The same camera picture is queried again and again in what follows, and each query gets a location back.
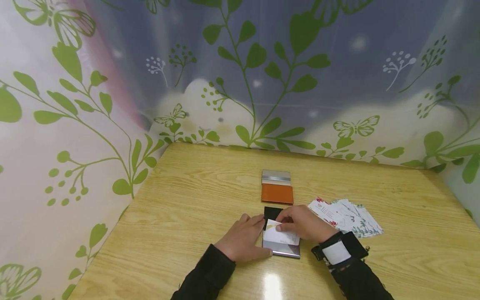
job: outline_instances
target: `orange leather card case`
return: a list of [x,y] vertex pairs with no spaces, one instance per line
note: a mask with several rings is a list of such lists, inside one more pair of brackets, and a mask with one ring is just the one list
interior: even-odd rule
[[293,189],[289,185],[262,184],[262,201],[293,204]]

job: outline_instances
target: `black sleeve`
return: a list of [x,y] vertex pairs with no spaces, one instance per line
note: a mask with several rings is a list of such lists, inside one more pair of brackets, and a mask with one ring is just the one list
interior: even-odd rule
[[373,271],[357,258],[336,265],[332,275],[348,300],[393,300]]
[[235,270],[235,263],[210,244],[197,266],[185,277],[172,300],[210,300],[227,284]]

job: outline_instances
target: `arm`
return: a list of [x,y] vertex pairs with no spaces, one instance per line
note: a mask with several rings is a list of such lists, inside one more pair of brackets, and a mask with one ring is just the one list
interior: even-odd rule
[[361,260],[352,257],[338,236],[338,230],[317,217],[304,205],[284,209],[276,219],[283,222],[278,231],[291,231],[302,239],[313,240],[322,246],[335,281],[348,300],[391,300],[378,277]]
[[235,270],[235,263],[210,244],[197,266],[185,277],[172,300],[216,299]]
[[272,250],[255,246],[264,216],[243,214],[215,245],[210,244],[197,266],[185,277],[171,300],[213,300],[235,270],[235,262],[272,256]]

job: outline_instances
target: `wallpaper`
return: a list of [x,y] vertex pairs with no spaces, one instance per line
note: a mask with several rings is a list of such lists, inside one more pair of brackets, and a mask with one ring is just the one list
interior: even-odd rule
[[67,299],[174,142],[431,168],[479,223],[479,12],[2,1],[0,300]]

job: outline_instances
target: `wooden table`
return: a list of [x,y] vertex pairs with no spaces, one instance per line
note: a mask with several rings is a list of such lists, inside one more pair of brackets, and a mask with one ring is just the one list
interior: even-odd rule
[[[435,173],[176,143],[70,299],[169,299],[209,243],[242,213],[263,212],[262,169],[291,172],[296,204],[315,196],[364,204],[385,230],[361,240],[371,247],[367,263],[395,299],[480,297],[480,231]],[[313,245],[300,245],[300,260],[274,256],[238,265],[219,298],[343,299],[325,265],[310,253]]]

